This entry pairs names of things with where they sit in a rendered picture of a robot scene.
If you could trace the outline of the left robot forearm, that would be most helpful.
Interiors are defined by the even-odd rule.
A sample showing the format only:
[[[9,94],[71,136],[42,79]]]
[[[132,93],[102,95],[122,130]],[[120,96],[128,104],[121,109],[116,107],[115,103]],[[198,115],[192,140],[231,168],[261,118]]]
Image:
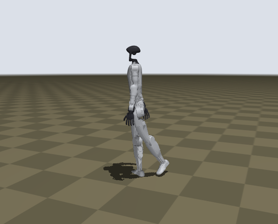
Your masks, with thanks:
[[[130,93],[130,101],[129,101],[129,110],[133,111],[133,108],[135,106],[136,96],[137,96],[137,87],[135,85],[132,85],[130,89],[131,89],[131,93]]]

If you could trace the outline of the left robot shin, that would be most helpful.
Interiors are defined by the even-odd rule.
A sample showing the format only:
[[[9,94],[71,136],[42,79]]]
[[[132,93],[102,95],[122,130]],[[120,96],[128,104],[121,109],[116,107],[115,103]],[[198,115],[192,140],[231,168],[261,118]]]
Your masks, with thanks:
[[[149,151],[152,153],[152,155],[155,156],[155,158],[160,162],[160,164],[164,164],[165,161],[161,155],[159,145],[155,141],[155,138],[153,136],[150,136],[150,145],[148,143],[145,144]]]

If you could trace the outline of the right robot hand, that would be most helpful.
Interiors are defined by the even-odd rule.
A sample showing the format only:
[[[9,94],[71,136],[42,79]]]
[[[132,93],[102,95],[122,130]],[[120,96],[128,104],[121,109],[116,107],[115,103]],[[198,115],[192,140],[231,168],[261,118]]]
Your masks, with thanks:
[[[144,103],[144,102],[143,102],[143,103]],[[144,103],[144,107],[145,107],[145,106],[146,106],[146,105],[145,105],[145,103]],[[145,117],[143,116],[143,119],[145,118],[145,120],[146,120],[146,119],[148,119],[148,118],[150,117],[147,108],[145,108],[144,114],[145,114]]]

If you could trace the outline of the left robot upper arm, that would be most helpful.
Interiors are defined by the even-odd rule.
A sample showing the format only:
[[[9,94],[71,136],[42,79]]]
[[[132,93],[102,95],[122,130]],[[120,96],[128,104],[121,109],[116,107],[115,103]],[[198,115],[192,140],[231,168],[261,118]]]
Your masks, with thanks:
[[[139,73],[139,66],[138,65],[132,65],[130,67],[130,71],[131,71],[131,80],[133,82],[133,85],[135,85],[137,87],[138,90],[138,73]],[[129,88],[130,89],[130,88]],[[131,89],[130,89],[131,91]]]

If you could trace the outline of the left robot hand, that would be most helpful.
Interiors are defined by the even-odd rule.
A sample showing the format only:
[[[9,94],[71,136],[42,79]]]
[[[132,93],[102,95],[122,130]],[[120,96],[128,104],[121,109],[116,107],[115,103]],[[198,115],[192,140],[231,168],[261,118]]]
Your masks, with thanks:
[[[129,123],[130,123],[131,126],[132,126],[132,124],[134,125],[134,115],[133,115],[134,111],[135,111],[135,107],[133,108],[133,111],[130,111],[129,108],[128,108],[128,113],[124,117],[124,121],[126,119],[126,125],[127,125],[127,121],[128,121],[128,126],[129,126]],[[130,122],[129,122],[129,120],[130,120]],[[132,122],[132,124],[131,124],[131,122]]]

